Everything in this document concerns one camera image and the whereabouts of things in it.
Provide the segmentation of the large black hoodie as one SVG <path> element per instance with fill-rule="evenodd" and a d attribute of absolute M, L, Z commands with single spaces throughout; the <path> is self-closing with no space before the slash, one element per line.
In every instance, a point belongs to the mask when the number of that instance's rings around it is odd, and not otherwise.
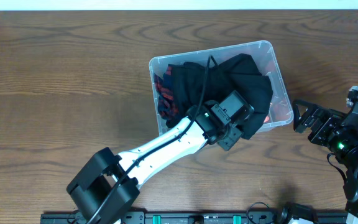
<path fill-rule="evenodd" d="M 208 69 L 206 84 L 203 83 L 205 66 L 194 62 L 172 66 L 173 94 L 180 115 L 177 119 L 166 120 L 167 127 L 174 127 L 200 102 L 203 90 L 204 102 L 220 102 L 236 90 L 254 107 L 254 113 L 239 126 L 242 138 L 250 139 L 264 124 L 273 97 L 272 84 L 268 76 L 259 72 L 251 55 L 238 54 L 218 65 L 213 64 Z"/>

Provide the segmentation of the pink printed shirt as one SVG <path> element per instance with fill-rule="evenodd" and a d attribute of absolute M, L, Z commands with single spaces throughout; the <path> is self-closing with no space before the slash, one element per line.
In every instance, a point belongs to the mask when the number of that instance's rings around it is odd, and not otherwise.
<path fill-rule="evenodd" d="M 264 124 L 272 123 L 274 119 L 274 112 L 273 112 L 273 103 L 270 103 L 268 115 L 264 119 Z"/>

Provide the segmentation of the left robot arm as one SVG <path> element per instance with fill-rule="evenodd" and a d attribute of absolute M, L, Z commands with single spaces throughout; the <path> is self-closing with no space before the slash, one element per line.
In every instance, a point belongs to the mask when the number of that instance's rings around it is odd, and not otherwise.
<path fill-rule="evenodd" d="M 116 223 L 132 207 L 140 188 L 173 162 L 207 144 L 230 149 L 240 138 L 239 125 L 254 112 L 251 106 L 216 103 L 194 105 L 165 134 L 130 151 L 95 153 L 67 186 L 67 193 L 87 223 Z"/>

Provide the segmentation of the red navy plaid shirt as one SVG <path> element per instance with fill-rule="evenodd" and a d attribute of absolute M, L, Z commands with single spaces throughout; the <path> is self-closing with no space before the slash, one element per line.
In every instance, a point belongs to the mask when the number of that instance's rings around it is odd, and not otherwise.
<path fill-rule="evenodd" d="M 172 65 L 169 65 L 162 77 L 154 74 L 154 87 L 158 93 L 157 111 L 165 120 L 179 118 L 179 110 L 174 100 Z"/>

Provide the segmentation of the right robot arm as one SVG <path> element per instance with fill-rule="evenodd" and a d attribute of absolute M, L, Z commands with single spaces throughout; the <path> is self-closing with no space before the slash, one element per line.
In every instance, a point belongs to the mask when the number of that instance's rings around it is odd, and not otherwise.
<path fill-rule="evenodd" d="M 346 171 L 337 169 L 344 182 L 346 211 L 358 219 L 358 99 L 348 113 L 304 100 L 294 100 L 292 107 L 294 131 L 302 133 L 310 128 L 310 143 L 327 147 L 329 155 L 346 167 Z"/>

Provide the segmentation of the clear plastic storage bin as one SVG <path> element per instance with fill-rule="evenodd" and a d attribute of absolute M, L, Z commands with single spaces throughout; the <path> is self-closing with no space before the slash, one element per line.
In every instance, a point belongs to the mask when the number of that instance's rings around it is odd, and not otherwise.
<path fill-rule="evenodd" d="M 293 121 L 291 102 L 278 66 L 273 45 L 267 40 L 152 58 L 149 62 L 149 71 L 154 104 L 158 104 L 158 93 L 155 87 L 154 76 L 158 75 L 162 77 L 168 65 L 181 65 L 185 62 L 195 62 L 205 66 L 209 55 L 212 55 L 217 63 L 222 63 L 238 54 L 251 55 L 259 72 L 268 76 L 272 84 L 273 97 L 268 114 L 269 120 L 262 125 L 258 132 L 267 132 L 274 128 L 290 124 Z"/>

